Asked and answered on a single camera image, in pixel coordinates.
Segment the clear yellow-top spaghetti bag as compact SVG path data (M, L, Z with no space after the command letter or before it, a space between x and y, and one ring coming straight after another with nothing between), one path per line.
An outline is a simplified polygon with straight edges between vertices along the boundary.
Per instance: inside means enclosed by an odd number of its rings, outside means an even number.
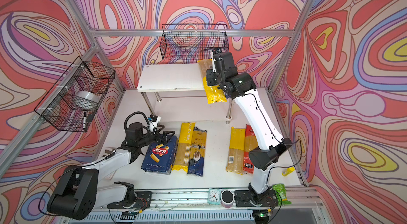
M243 175L245 129L231 128L226 171Z

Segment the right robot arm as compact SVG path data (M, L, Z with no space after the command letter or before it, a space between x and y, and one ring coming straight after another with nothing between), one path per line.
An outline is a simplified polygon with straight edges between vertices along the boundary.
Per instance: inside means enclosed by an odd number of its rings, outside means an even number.
M212 68L206 72L207 85L221 89L239 106L257 140L258 146L249 152L254 171L248 187L248 199L243 202L259 206L269 194L270 171L293 143L284 138L272 123L252 77L246 72L238 73L233 54L214 48L211 59Z

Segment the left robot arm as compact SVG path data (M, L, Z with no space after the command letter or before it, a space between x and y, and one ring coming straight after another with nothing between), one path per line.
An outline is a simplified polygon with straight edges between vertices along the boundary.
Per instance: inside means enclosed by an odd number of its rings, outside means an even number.
M131 113L124 121L125 138L117 149L94 162L68 166L54 181L56 187L46 206L48 215L83 220L92 210L104 206L126 209L128 215L145 210L148 203L137 196L133 184L99 186L99 180L136 161L142 148L175 139L175 131L165 131L160 119L140 111Z

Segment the white two-tier shelf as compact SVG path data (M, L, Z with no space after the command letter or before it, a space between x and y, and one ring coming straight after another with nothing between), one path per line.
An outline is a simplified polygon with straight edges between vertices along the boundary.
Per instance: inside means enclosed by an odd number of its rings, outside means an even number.
M196 63L146 65L137 91L162 122L232 121L232 101L207 103Z

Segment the blue Barilla rigatoni box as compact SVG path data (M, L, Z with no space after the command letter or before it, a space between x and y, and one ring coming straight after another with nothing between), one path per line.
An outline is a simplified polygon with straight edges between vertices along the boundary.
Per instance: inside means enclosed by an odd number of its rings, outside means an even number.
M178 147L177 136L172 136L166 144L153 142L148 146L141 169L149 173L170 175Z

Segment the yellow Pastatime spaghetti bag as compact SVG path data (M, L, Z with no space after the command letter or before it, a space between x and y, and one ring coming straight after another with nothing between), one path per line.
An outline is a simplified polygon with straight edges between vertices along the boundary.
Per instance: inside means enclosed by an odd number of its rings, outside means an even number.
M192 122L181 124L177 153L172 167L173 171L188 171L192 136L195 124L196 123Z

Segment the dark blue spaghetti bag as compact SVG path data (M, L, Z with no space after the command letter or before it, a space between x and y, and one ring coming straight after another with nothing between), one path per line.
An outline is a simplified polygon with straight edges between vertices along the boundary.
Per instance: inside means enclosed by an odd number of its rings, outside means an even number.
M188 175L203 177L207 131L194 128L191 141Z

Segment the red noodle bag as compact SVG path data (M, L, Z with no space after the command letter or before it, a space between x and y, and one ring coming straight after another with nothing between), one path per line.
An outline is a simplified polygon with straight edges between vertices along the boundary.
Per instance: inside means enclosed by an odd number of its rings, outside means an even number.
M249 152L258 146L255 133L250 125L246 126L244 142L243 173L253 174L254 165L249 157Z

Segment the teal alarm clock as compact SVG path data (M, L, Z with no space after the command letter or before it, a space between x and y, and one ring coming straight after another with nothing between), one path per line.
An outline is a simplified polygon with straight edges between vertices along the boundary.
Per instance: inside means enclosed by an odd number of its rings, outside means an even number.
M221 193L222 192L219 189L210 188L208 190L208 199L207 199L208 204L220 205L221 204L221 199L220 199Z

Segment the pink round speaker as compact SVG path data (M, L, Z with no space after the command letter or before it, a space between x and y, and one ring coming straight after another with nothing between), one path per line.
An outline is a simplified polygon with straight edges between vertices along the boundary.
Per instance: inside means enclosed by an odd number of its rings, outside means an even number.
M220 195L220 201L223 207L231 208L234 204L234 193L230 190L223 190Z

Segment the silver tape roll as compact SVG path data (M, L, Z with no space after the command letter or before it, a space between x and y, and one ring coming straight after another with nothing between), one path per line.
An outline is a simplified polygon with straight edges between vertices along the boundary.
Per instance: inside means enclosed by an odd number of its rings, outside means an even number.
M99 103L100 99L94 93L81 90L73 97L73 104L77 110L82 111L94 111Z

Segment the yellow small object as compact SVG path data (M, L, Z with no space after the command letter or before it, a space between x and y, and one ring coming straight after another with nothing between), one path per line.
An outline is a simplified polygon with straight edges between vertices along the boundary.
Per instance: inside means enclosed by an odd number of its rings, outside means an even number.
M289 174L293 173L295 171L295 167L287 167L282 171L283 177L288 176Z

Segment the green crumpled bag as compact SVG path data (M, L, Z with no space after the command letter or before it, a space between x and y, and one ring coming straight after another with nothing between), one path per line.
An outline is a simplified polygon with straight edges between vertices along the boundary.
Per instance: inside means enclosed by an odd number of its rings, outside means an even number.
M287 198L286 187L283 183L275 184L272 186L272 189L275 191L277 195L277 199L279 201L279 205L290 205L291 201Z

